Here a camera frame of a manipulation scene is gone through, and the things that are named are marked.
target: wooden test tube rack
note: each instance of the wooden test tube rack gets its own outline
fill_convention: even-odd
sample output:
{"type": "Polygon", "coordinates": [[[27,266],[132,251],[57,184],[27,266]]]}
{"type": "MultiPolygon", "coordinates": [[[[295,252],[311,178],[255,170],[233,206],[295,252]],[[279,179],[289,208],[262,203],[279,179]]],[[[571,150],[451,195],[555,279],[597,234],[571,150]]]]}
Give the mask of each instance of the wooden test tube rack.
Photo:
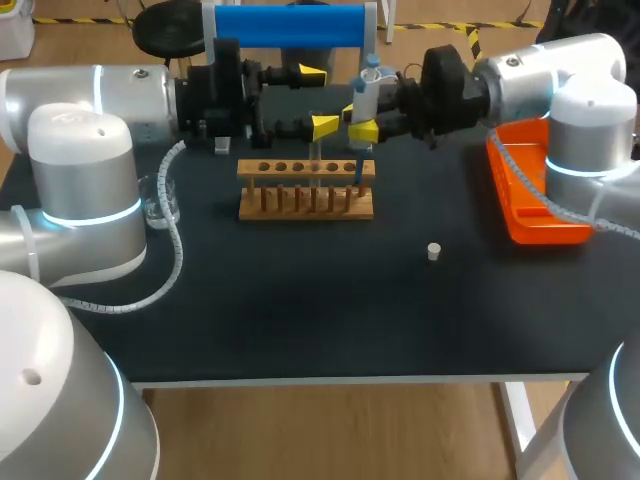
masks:
{"type": "Polygon", "coordinates": [[[308,187],[309,180],[353,179],[354,160],[322,160],[312,170],[309,160],[238,160],[238,178],[247,181],[240,200],[240,220],[371,220],[371,182],[376,170],[365,160],[359,186],[308,187]],[[301,180],[295,187],[256,187],[255,180],[301,180]]]}

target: black table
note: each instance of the black table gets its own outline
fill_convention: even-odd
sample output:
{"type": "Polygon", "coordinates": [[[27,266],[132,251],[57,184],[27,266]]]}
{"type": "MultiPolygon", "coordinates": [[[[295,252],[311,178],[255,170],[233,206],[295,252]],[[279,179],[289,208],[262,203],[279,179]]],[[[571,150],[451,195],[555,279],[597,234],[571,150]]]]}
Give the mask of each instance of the black table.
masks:
{"type": "MultiPolygon", "coordinates": [[[[346,87],[270,88],[264,110],[286,119],[349,102],[346,87]]],[[[76,315],[135,382],[587,372],[637,323],[640,248],[612,234],[580,247],[515,246],[485,134],[450,135],[435,151],[410,138],[377,147],[371,222],[237,220],[237,158],[304,158],[301,143],[183,154],[171,172],[185,245],[177,285],[140,312],[76,315]],[[443,247],[437,263],[429,242],[443,247]]],[[[345,144],[344,133],[332,137],[324,157],[345,158],[345,144]]],[[[140,152],[138,173],[162,153],[140,152]]],[[[17,203],[37,206],[25,159],[0,194],[0,207],[17,203]]],[[[56,292],[129,303],[158,288],[172,261],[168,234],[150,232],[134,273],[56,292]]]]}

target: white spiral cable wrap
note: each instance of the white spiral cable wrap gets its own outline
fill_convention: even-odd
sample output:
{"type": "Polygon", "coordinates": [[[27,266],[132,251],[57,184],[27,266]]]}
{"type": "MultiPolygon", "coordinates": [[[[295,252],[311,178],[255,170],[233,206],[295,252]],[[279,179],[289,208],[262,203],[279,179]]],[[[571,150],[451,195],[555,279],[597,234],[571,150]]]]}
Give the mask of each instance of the white spiral cable wrap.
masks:
{"type": "Polygon", "coordinates": [[[507,150],[507,147],[504,146],[504,144],[500,140],[500,137],[498,136],[498,132],[495,129],[489,131],[489,137],[491,138],[493,143],[496,144],[496,147],[498,147],[500,154],[505,159],[505,162],[507,162],[507,165],[509,165],[511,171],[518,177],[518,179],[523,183],[527,190],[529,190],[537,200],[542,202],[542,204],[547,207],[549,211],[556,217],[571,223],[586,223],[591,225],[596,230],[607,230],[610,232],[616,232],[622,235],[627,235],[631,238],[635,238],[636,240],[640,240],[640,232],[636,230],[618,225],[617,223],[610,222],[609,220],[605,220],[603,218],[596,219],[597,209],[602,201],[602,198],[606,194],[606,187],[602,187],[599,194],[594,198],[593,204],[589,211],[589,215],[581,215],[579,213],[572,212],[571,210],[567,210],[566,208],[561,207],[557,203],[549,200],[542,192],[540,192],[540,190],[536,188],[533,183],[531,183],[524,172],[520,170],[520,167],[507,150]]]}
{"type": "Polygon", "coordinates": [[[99,305],[96,303],[83,302],[82,300],[60,297],[62,303],[64,303],[67,307],[77,308],[79,310],[85,310],[88,312],[106,314],[129,313],[151,305],[152,303],[162,298],[169,290],[171,290],[171,287],[173,287],[173,285],[176,283],[176,280],[178,280],[178,277],[180,276],[180,271],[182,270],[182,263],[184,259],[184,252],[182,249],[182,240],[180,239],[180,233],[178,232],[178,227],[176,226],[176,222],[174,221],[171,214],[169,199],[167,198],[166,179],[167,172],[169,171],[169,167],[171,166],[171,162],[173,162],[175,157],[186,148],[187,147],[184,141],[176,143],[164,156],[164,158],[162,159],[162,163],[160,163],[160,169],[158,170],[158,200],[160,203],[160,208],[162,210],[162,215],[167,221],[167,225],[169,227],[169,235],[171,235],[171,241],[173,242],[174,249],[173,270],[171,271],[171,275],[169,275],[167,281],[164,282],[164,285],[156,290],[155,293],[149,295],[143,300],[140,300],[139,302],[130,303],[129,305],[99,305]]]}

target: floor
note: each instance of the floor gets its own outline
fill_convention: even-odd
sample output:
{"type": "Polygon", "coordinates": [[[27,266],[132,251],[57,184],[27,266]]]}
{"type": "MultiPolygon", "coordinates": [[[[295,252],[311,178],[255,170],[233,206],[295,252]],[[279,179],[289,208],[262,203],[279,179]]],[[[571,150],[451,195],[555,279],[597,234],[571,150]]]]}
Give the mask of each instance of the floor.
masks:
{"type": "MultiPolygon", "coordinates": [[[[513,21],[528,0],[398,3],[397,23],[403,24],[513,21]]],[[[532,0],[525,20],[544,20],[548,5],[549,0],[532,0]]],[[[129,0],[126,8],[135,16],[139,5],[129,0]]],[[[117,9],[114,0],[39,0],[35,14],[105,18],[117,16],[117,9]]],[[[536,33],[482,29],[480,44],[491,55],[530,44],[536,33]]],[[[0,71],[158,63],[136,49],[124,26],[42,25],[36,34],[31,57],[0,63],[0,71]]],[[[402,68],[420,63],[426,48],[445,43],[455,45],[468,64],[473,62],[466,36],[454,30],[400,30],[393,45],[379,42],[378,51],[383,64],[402,68]]],[[[279,58],[273,51],[245,54],[270,64],[279,58]]],[[[339,52],[334,81],[349,80],[356,58],[355,51],[339,52]]],[[[11,155],[0,145],[0,178],[10,162],[11,155]]],[[[530,383],[527,388],[539,424],[564,384],[530,383]]],[[[151,403],[162,441],[160,480],[514,478],[500,403],[489,384],[158,390],[151,403]]],[[[546,478],[566,477],[556,465],[546,478]]]]}

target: plastic tray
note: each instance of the plastic tray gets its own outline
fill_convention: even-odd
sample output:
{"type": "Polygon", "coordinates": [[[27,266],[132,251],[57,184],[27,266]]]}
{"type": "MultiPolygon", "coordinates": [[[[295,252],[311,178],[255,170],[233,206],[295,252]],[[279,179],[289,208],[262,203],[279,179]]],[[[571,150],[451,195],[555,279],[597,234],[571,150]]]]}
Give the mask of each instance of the plastic tray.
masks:
{"type": "MultiPolygon", "coordinates": [[[[549,144],[547,120],[534,119],[503,125],[498,136],[531,182],[545,191],[545,159],[549,144]]],[[[489,163],[498,190],[509,235],[522,245],[575,245],[593,234],[589,225],[567,223],[554,217],[504,162],[496,145],[487,139],[489,163]]]]}

